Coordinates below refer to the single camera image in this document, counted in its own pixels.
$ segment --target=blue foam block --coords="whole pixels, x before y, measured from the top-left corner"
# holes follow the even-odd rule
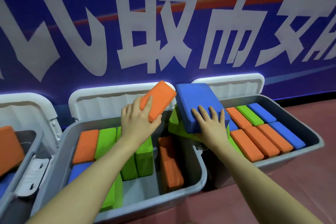
[[[211,117],[209,107],[212,106],[217,112],[218,118],[220,117],[223,106],[206,83],[177,84],[176,92],[176,102],[185,131],[188,134],[201,132],[200,125],[191,112],[192,108],[198,110],[198,106],[201,105],[205,110],[207,110],[209,116]],[[229,115],[225,112],[225,127],[227,127],[228,124]]]
[[[82,172],[84,172],[92,164],[93,164],[93,162],[87,162],[87,163],[74,165],[72,170],[71,170],[71,174],[70,174],[68,184],[70,182],[72,182],[74,179],[76,179]]]
[[[11,183],[15,173],[9,173],[4,175],[4,178],[0,182],[0,198],[5,193],[6,189],[8,188],[9,184]]]
[[[280,122],[272,122],[269,124],[276,132],[278,132],[283,138],[285,138],[295,150],[299,150],[306,146],[306,144],[293,134],[288,128],[282,125]]]
[[[265,123],[271,123],[277,121],[273,115],[271,115],[257,103],[247,105],[247,107],[250,108],[252,112],[254,112],[256,115],[258,115],[259,118],[262,119]]]
[[[238,130],[237,125],[231,119],[230,119],[229,125],[230,125],[229,127],[230,131]]]

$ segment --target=bin latch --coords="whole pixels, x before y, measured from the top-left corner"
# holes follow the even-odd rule
[[[18,197],[28,197],[34,194],[42,181],[48,167],[49,159],[39,159],[34,155],[24,172],[14,194]]]

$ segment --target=hand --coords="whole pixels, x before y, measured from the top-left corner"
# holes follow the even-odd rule
[[[191,110],[202,130],[201,134],[195,134],[195,136],[211,150],[218,148],[223,143],[227,143],[228,136],[226,135],[224,109],[221,110],[218,120],[217,113],[212,106],[209,107],[212,119],[203,107],[199,106],[198,108],[202,115],[196,109]]]
[[[140,99],[141,96],[137,97],[132,104],[126,105],[121,110],[121,138],[130,140],[135,150],[157,129],[162,118],[162,115],[159,115],[150,123],[148,116],[152,108],[153,97],[148,98],[143,111],[140,109]]]

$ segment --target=person's right hand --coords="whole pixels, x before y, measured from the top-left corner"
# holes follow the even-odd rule
[[[196,109],[191,110],[202,130],[201,134],[195,134],[195,136],[211,150],[215,150],[223,143],[227,143],[228,136],[226,135],[224,109],[221,110],[220,118],[218,120],[217,113],[212,106],[209,107],[212,119],[202,106],[199,106],[198,108],[202,115]]]

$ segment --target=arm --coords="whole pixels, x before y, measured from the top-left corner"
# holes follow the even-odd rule
[[[149,123],[149,98],[143,111],[138,97],[121,112],[121,138],[99,160],[62,189],[27,224],[91,224],[94,222],[118,173],[161,123],[161,115]]]
[[[193,109],[202,134],[197,135],[231,172],[238,188],[259,223],[322,223],[271,178],[239,154],[228,142],[224,110],[220,120],[210,107],[212,119],[203,107]]]

